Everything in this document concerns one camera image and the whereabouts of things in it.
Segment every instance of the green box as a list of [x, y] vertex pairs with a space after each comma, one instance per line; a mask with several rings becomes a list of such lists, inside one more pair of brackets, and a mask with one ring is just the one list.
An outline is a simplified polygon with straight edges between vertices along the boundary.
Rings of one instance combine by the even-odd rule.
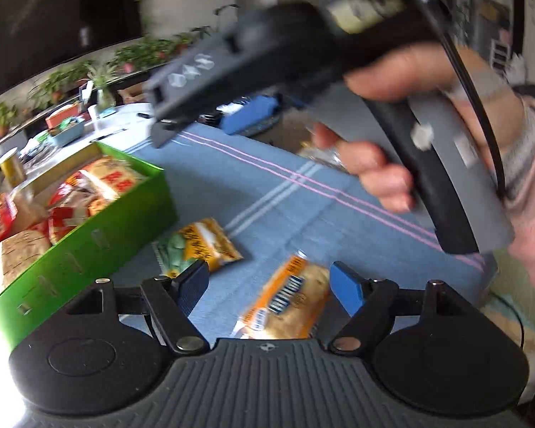
[[36, 199], [106, 154], [147, 177], [66, 235], [0, 294], [0, 334], [10, 350], [95, 279], [110, 277], [177, 221], [164, 170], [102, 143], [91, 144], [29, 183]]

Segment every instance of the gold can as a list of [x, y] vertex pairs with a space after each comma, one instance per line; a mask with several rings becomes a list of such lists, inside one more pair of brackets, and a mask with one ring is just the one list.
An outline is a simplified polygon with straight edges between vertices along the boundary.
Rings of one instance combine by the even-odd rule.
[[0, 169], [12, 188], [26, 180], [24, 166], [17, 156], [17, 148], [11, 149], [0, 158]]

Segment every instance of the glass vase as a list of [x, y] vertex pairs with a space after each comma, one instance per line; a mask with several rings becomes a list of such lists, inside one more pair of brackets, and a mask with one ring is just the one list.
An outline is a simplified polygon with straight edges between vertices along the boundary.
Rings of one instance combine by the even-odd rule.
[[108, 108], [114, 108], [116, 104], [107, 86], [97, 88], [97, 114], [101, 114]]

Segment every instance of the metal pin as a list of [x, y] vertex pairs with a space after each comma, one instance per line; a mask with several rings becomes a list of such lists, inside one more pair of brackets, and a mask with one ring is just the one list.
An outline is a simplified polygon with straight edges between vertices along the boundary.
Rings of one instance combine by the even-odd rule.
[[333, 346], [335, 346], [335, 349], [338, 351], [349, 352], [356, 351], [358, 348], [360, 348], [361, 342], [352, 336], [345, 336], [342, 338], [337, 338], [335, 341], [333, 341]]
[[197, 336], [184, 336], [176, 342], [176, 347], [185, 352], [196, 352], [203, 346], [203, 339]]

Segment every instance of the yellow snack package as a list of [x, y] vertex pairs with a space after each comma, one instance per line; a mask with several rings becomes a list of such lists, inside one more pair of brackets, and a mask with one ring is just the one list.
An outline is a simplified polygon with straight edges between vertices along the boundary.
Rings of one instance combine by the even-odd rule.
[[253, 340], [308, 338], [329, 295], [328, 269], [292, 255], [271, 276], [236, 328]]
[[198, 259], [207, 262], [210, 273], [242, 259], [213, 218], [205, 218], [154, 243], [154, 252], [164, 275], [178, 277]]

